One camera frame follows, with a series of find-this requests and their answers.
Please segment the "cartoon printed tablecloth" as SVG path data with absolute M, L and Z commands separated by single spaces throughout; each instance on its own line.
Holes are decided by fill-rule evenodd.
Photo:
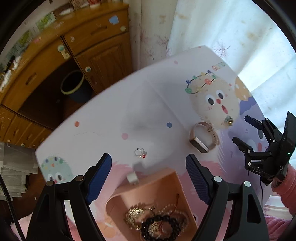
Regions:
M 105 212 L 114 191 L 166 168 L 177 172 L 199 226 L 207 207 L 186 171 L 188 154 L 227 182 L 249 181 L 261 202 L 270 196 L 259 176 L 245 170 L 245 157 L 232 142 L 238 137 L 256 152 L 268 147 L 263 133 L 244 120 L 246 115 L 264 118 L 231 68 L 209 48 L 197 47 L 135 72 L 95 96 L 38 147 L 37 160 L 44 178 L 60 183 L 110 154 L 111 171 L 90 206 L 107 240 L 122 240 Z M 226 116 L 233 118 L 232 126 L 225 124 Z M 210 123 L 220 140 L 208 153 L 189 142 L 192 127 L 201 121 Z

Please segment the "wooden desk with drawers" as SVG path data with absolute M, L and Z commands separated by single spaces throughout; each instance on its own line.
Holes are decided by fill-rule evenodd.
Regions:
M 36 149 L 95 95 L 132 73 L 129 5 L 104 3 L 51 24 L 22 54 L 1 87 L 1 141 Z M 61 92 L 72 71 L 84 74 L 71 95 Z

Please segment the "dark waste bin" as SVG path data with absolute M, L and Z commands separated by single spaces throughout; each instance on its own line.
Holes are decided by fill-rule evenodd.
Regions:
M 65 95 L 75 93 L 82 85 L 85 77 L 80 70 L 70 72 L 61 82 L 61 92 Z

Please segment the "green flower brooch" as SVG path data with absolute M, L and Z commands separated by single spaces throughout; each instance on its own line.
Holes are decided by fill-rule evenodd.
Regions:
M 224 120 L 225 124 L 232 126 L 234 123 L 234 120 L 231 116 L 226 116 L 225 120 Z

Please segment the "pink band smartwatch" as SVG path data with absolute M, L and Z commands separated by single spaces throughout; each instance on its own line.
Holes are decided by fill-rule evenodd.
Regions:
M 201 153 L 208 153 L 220 145 L 213 126 L 205 121 L 196 123 L 190 132 L 189 142 Z

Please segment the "white floral curtain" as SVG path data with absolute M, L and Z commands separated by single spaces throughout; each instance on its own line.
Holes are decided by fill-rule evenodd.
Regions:
M 207 46 L 238 74 L 265 117 L 295 113 L 295 51 L 252 1 L 129 1 L 132 64 Z

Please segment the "pink plastic tray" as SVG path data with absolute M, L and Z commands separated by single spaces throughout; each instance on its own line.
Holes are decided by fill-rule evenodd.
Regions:
M 106 216 L 115 225 L 122 240 L 142 240 L 140 231 L 130 230 L 124 222 L 126 212 L 134 205 L 155 205 L 155 214 L 167 214 L 180 224 L 177 240 L 191 240 L 197 224 L 185 197 L 177 172 L 171 168 L 141 178 L 138 184 L 117 188 L 105 205 Z

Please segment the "gold leaf tiara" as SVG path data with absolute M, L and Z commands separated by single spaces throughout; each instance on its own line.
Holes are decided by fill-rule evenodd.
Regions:
M 155 209 L 155 205 L 136 204 L 126 212 L 124 222 L 130 230 L 139 232 L 145 219 L 155 215 Z

